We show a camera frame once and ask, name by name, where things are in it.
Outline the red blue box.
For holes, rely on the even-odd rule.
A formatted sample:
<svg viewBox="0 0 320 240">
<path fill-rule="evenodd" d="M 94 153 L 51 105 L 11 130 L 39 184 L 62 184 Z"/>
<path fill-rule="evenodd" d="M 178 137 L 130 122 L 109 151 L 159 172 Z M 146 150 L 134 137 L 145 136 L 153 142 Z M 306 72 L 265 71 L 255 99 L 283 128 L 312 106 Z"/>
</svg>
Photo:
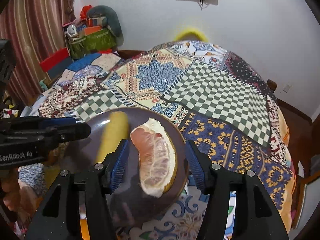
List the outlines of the red blue box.
<svg viewBox="0 0 320 240">
<path fill-rule="evenodd" d="M 62 48 L 40 62 L 41 69 L 48 74 L 50 79 L 59 77 L 63 71 L 73 63 L 68 49 Z"/>
</svg>

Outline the patchwork patterned bedspread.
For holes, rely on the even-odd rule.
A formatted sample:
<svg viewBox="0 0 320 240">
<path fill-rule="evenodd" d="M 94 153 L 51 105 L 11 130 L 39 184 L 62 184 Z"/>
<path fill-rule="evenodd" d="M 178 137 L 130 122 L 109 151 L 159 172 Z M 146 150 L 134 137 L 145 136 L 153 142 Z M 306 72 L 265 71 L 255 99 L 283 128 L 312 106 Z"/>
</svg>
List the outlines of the patchwork patterned bedspread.
<svg viewBox="0 0 320 240">
<path fill-rule="evenodd" d="M 33 109 L 87 121 L 126 106 L 168 118 L 212 162 L 232 172 L 254 171 L 278 211 L 283 207 L 291 172 L 277 136 L 279 106 L 238 55 L 200 41 L 161 44 L 126 62 L 87 55 L 68 66 Z"/>
</svg>

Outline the long yellow sugarcane piece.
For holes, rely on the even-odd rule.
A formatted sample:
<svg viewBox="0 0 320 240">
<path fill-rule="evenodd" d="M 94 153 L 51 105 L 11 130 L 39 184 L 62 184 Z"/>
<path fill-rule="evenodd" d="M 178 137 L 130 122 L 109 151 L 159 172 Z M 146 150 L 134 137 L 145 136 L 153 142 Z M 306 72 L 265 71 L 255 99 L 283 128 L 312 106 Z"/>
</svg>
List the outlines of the long yellow sugarcane piece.
<svg viewBox="0 0 320 240">
<path fill-rule="evenodd" d="M 100 146 L 95 163 L 102 163 L 109 153 L 116 151 L 122 139 L 129 136 L 129 120 L 124 112 L 109 114 L 107 123 L 100 138 Z"/>
</svg>

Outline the peeled pomelo wedge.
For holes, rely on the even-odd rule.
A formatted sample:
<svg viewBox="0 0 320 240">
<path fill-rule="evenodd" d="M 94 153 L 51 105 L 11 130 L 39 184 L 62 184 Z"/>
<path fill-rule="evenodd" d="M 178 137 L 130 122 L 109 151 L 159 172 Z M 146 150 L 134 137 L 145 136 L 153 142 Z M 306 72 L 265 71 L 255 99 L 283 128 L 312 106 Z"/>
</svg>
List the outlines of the peeled pomelo wedge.
<svg viewBox="0 0 320 240">
<path fill-rule="evenodd" d="M 175 146 L 161 123 L 153 118 L 137 126 L 130 139 L 138 151 L 140 186 L 145 194 L 160 198 L 177 173 Z"/>
</svg>

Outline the yellow orange blanket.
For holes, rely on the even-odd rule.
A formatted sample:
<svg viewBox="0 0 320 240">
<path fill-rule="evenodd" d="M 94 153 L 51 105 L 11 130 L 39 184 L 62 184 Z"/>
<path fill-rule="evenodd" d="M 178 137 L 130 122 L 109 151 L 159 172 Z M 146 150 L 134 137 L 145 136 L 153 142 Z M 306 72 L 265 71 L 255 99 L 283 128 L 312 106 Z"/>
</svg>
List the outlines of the yellow orange blanket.
<svg viewBox="0 0 320 240">
<path fill-rule="evenodd" d="M 296 188 L 296 175 L 295 175 L 295 168 L 293 166 L 292 157 L 288 149 L 289 140 L 290 140 L 290 131 L 280 107 L 278 107 L 277 116 L 278 118 L 277 118 L 276 130 L 277 130 L 278 139 L 280 141 L 280 148 L 282 150 L 281 156 L 282 156 L 283 163 L 285 164 L 285 167 L 287 167 L 291 172 L 291 178 L 285 186 L 284 204 L 281 210 L 279 211 L 281 218 L 284 222 L 285 228 L 287 230 L 287 233 L 289 233 L 292 226 L 292 220 L 293 220 L 291 216 L 291 207 L 293 203 L 293 193 Z"/>
</svg>

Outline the purple round plate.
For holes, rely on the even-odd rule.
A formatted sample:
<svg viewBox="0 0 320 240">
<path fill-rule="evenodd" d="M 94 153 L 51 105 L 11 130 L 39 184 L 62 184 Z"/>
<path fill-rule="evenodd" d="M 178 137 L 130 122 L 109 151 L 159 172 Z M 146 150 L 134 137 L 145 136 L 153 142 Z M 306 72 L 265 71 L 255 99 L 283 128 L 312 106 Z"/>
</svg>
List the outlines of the purple round plate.
<svg viewBox="0 0 320 240">
<path fill-rule="evenodd" d="M 172 140 L 177 155 L 177 172 L 173 185 L 160 198 L 155 198 L 145 194 L 140 186 L 138 151 L 133 144 L 130 145 L 123 180 L 116 191 L 106 199 L 114 226 L 141 226 L 165 213 L 183 191 L 189 174 L 184 155 L 185 140 L 168 118 L 156 112 L 137 107 L 123 107 L 120 111 L 126 113 L 131 129 L 147 122 L 149 118 L 159 121 Z M 91 127 L 90 136 L 69 143 L 60 163 L 61 169 L 78 173 L 93 165 L 99 150 L 100 137 L 111 113 L 112 110 L 109 109 L 87 122 Z"/>
</svg>

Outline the striped pink curtain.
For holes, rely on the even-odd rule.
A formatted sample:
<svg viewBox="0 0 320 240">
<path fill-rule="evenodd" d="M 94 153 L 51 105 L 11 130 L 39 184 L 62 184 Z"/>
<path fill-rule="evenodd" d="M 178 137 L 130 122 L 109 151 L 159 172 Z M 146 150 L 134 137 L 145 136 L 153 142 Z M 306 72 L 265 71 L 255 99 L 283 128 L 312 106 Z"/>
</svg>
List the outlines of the striped pink curtain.
<svg viewBox="0 0 320 240">
<path fill-rule="evenodd" d="M 65 47 L 62 26 L 75 19 L 74 0 L 9 0 L 1 12 L 1 38 L 10 40 L 16 67 L 7 91 L 28 105 L 47 77 L 40 62 Z"/>
</svg>

